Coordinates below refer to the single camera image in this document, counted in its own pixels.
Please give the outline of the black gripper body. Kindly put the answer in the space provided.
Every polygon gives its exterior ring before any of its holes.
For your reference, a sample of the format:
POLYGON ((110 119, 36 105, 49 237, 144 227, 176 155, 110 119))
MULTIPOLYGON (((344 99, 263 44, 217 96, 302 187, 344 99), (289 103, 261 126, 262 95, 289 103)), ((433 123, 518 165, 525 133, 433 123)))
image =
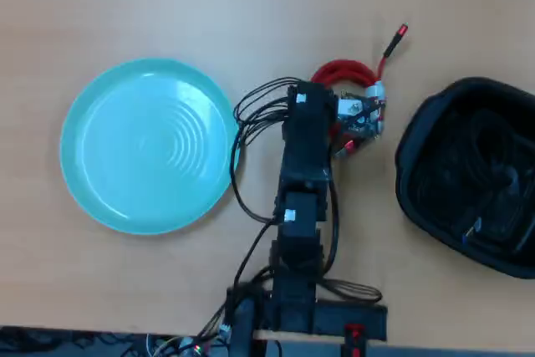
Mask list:
POLYGON ((288 87, 288 121, 319 118, 331 125, 336 120, 337 105, 337 96, 323 84, 297 82, 288 87))

